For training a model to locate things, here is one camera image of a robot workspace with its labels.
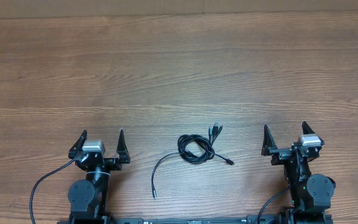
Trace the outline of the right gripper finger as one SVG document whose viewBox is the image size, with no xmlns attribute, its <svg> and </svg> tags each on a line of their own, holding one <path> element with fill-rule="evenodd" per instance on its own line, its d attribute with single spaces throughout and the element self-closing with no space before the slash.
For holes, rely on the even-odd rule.
<svg viewBox="0 0 358 224">
<path fill-rule="evenodd" d="M 301 127 L 303 130 L 303 134 L 316 134 L 306 121 L 302 122 Z"/>
<path fill-rule="evenodd" d="M 276 153 L 278 147 L 273 139 L 273 136 L 269 130 L 268 124 L 264 125 L 264 140 L 262 144 L 261 155 L 271 156 Z"/>
</svg>

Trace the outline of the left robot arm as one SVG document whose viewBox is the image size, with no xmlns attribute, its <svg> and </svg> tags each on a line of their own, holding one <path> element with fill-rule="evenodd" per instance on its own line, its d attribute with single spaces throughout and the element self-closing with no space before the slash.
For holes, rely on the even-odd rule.
<svg viewBox="0 0 358 224">
<path fill-rule="evenodd" d="M 87 131 L 70 148 L 68 158 L 86 172 L 85 178 L 75 181 L 68 190 L 71 203 L 68 223 L 116 223 L 107 211 L 110 172 L 119 171 L 131 162 L 121 129 L 117 142 L 117 157 L 105 157 L 102 140 L 89 140 Z"/>
</svg>

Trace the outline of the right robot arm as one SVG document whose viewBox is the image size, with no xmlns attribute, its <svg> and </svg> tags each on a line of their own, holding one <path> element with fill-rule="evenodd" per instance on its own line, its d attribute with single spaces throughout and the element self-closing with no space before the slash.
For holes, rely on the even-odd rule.
<svg viewBox="0 0 358 224">
<path fill-rule="evenodd" d="M 335 181 L 323 174 L 312 174 L 309 162 L 319 157 L 324 141 L 310 128 L 301 124 L 303 134 L 290 147 L 278 148 L 267 124 L 264 125 L 264 141 L 261 155 L 271 156 L 271 165 L 283 166 L 288 187 L 275 194 L 260 209 L 257 223 L 332 223 L 326 214 L 331 207 L 331 198 L 336 188 Z M 276 198 L 289 193 L 291 207 L 283 207 L 269 220 L 262 213 Z"/>
</svg>

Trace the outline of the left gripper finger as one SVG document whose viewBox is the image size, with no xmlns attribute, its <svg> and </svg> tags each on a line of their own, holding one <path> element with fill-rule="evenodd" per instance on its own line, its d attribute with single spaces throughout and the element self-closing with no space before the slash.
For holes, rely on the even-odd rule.
<svg viewBox="0 0 358 224">
<path fill-rule="evenodd" d="M 127 150 L 126 142 L 124 139 L 123 129 L 120 129 L 116 152 L 118 153 L 119 160 L 122 164 L 129 164 L 131 162 L 131 157 L 129 151 Z"/>
<path fill-rule="evenodd" d="M 83 147 L 85 141 L 87 140 L 87 137 L 88 137 L 88 132 L 87 132 L 87 130 L 84 130 L 82 132 L 82 134 L 80 135 L 80 137 L 78 138 L 78 140 L 76 141 L 76 143 L 74 143 L 74 145 L 70 148 L 70 150 L 68 152 L 69 159 L 74 159 L 76 157 L 77 153 L 82 151 L 82 147 Z"/>
</svg>

